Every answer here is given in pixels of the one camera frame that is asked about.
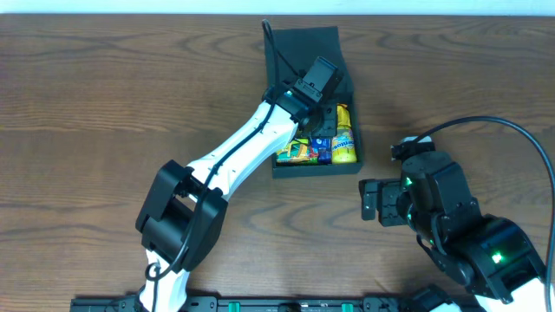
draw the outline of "yellow snack bag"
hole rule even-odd
[[[350,115],[347,104],[337,104],[337,126],[350,127]]]

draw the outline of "wood grain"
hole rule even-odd
[[[144,283],[142,201],[162,164],[201,157],[250,118],[266,84],[261,18],[0,16],[1,311],[65,311],[75,296]],[[555,154],[555,19],[271,21],[339,26],[366,166],[273,180],[264,162],[233,196],[189,288],[361,296],[437,283],[461,294],[410,229],[360,219],[357,181],[395,177],[390,144],[472,114],[514,120]],[[525,139],[476,123],[435,140],[463,166],[482,211],[516,221],[543,255],[549,183]]]

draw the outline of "yellow bottle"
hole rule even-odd
[[[350,127],[337,127],[337,136],[331,140],[331,163],[349,164],[356,162],[355,140]]]

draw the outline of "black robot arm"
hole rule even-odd
[[[471,294],[510,303],[514,290],[544,280],[528,236],[508,219],[482,216],[462,168],[447,153],[431,141],[408,141],[392,146],[392,154],[402,162],[399,179],[359,182],[362,219],[377,211],[383,226],[408,225],[435,265]]]

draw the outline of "black box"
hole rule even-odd
[[[314,29],[281,29],[274,30],[276,47],[279,52],[297,70],[308,70],[317,57],[322,56],[343,71],[343,80],[337,86],[331,101],[337,104],[347,104],[353,139],[355,140],[356,163],[341,165],[301,165],[278,166],[276,154],[271,156],[273,178],[310,177],[337,174],[358,173],[363,165],[361,133],[358,126],[358,116],[354,103],[353,81],[341,53],[339,32],[337,27],[323,27]],[[274,64],[271,47],[265,42],[266,74],[268,84],[274,84]],[[279,62],[280,78],[294,75],[283,63]]]

